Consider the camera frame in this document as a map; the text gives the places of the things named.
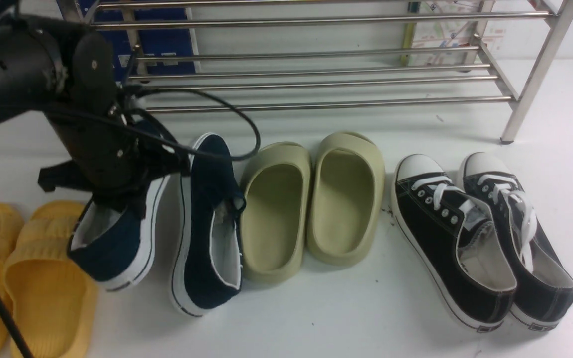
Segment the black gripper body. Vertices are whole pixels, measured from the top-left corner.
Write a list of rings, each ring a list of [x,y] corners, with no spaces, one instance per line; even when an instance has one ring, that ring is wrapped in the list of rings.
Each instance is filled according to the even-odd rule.
[[[97,204],[143,204],[155,179],[190,173],[185,151],[140,136],[123,109],[125,93],[114,81],[113,51],[93,30],[71,39],[64,53],[71,86],[59,112],[46,114],[71,160],[42,168],[38,185],[45,192],[67,188],[89,192]]]

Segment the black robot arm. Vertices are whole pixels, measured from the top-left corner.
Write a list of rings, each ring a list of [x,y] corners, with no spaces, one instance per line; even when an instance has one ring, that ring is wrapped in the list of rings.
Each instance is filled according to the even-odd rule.
[[[120,201],[155,179],[189,174],[184,150],[137,129],[135,92],[116,83],[113,48],[88,25],[33,15],[0,20],[0,124],[41,112],[71,157],[40,170],[45,192]]]

